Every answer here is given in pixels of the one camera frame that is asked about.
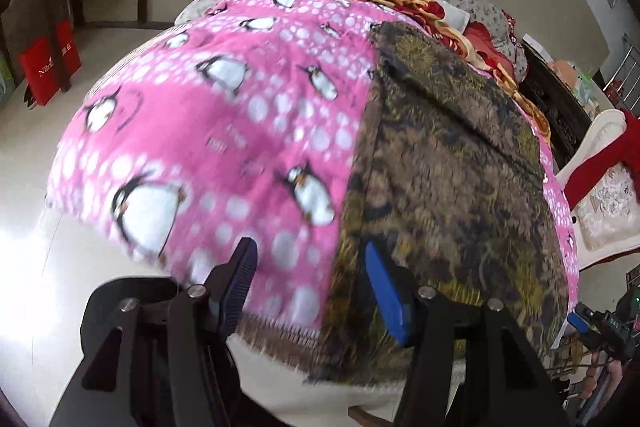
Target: pink blanket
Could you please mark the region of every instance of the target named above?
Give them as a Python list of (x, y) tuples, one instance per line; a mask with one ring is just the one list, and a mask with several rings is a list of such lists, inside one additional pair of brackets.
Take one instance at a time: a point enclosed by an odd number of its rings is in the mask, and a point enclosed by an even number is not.
[[(182, 282), (250, 236), (260, 261), (245, 311), (316, 334), (375, 62), (367, 35), (397, 20), (415, 25), (352, 0), (222, 1), (98, 81), (62, 137), (48, 201)], [(545, 185), (562, 243), (561, 195)]]

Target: floor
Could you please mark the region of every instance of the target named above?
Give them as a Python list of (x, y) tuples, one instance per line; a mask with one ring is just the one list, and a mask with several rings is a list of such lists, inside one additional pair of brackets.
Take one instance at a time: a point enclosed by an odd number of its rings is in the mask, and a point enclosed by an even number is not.
[[(28, 111), (24, 85), (0, 112), (0, 389), (30, 427), (49, 424), (79, 361), (86, 301), (100, 284), (157, 271), (130, 261), (75, 219), (46, 209), (56, 145), (85, 93), (149, 30), (87, 30), (77, 35), (82, 68), (73, 87)], [(347, 407), (391, 419), (397, 393), (303, 385), (303, 375), (231, 341), (246, 393), (298, 426), (356, 425)]]

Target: metal railing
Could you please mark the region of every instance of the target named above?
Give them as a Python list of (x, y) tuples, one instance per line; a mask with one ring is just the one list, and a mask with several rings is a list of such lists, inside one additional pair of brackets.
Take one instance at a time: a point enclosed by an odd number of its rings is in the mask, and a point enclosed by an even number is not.
[[(625, 58), (620, 62), (616, 72), (611, 76), (609, 82), (607, 82), (607, 85), (604, 87), (604, 91), (613, 84), (614, 80), (619, 80), (618, 75), (622, 72), (622, 74), (625, 75), (624, 80), (621, 81), (620, 85), (613, 87), (619, 95), (622, 105), (637, 116), (638, 112), (640, 112), (640, 105), (638, 105), (640, 102), (640, 68), (636, 70), (636, 66), (638, 66), (638, 62), (640, 62), (640, 48), (631, 41), (627, 34), (624, 35), (623, 41), (627, 46), (629, 46), (629, 49), (625, 54)], [(637, 77), (633, 76), (635, 71), (638, 73)]]

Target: silver bolt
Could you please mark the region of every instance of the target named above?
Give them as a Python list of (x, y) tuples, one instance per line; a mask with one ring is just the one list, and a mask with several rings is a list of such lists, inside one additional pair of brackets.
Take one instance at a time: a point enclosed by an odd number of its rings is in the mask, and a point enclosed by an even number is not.
[(138, 305), (138, 299), (134, 299), (133, 297), (123, 299), (122, 301), (120, 301), (120, 311), (130, 312), (131, 310), (136, 309), (137, 305)]
[(489, 299), (486, 305), (489, 306), (489, 309), (492, 312), (501, 312), (504, 308), (504, 304), (502, 303), (502, 301), (496, 298)]
[(187, 293), (192, 299), (199, 299), (207, 293), (207, 289), (202, 284), (194, 284), (187, 290)]
[(418, 295), (423, 299), (431, 300), (433, 299), (438, 292), (436, 292), (436, 288), (432, 286), (420, 286), (418, 288)]

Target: red shopping bag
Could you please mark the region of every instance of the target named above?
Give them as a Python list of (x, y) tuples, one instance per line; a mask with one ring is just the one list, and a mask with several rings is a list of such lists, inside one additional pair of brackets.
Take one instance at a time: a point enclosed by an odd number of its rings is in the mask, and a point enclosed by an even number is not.
[[(57, 33), (66, 71), (69, 75), (74, 74), (80, 68), (80, 57), (74, 42), (71, 21), (65, 19), (59, 22)], [(27, 83), (31, 87), (33, 98), (36, 99), (38, 105), (46, 105), (60, 89), (53, 71), (53, 60), (47, 38), (40, 37), (36, 40), (28, 50), (20, 55), (20, 63)]]

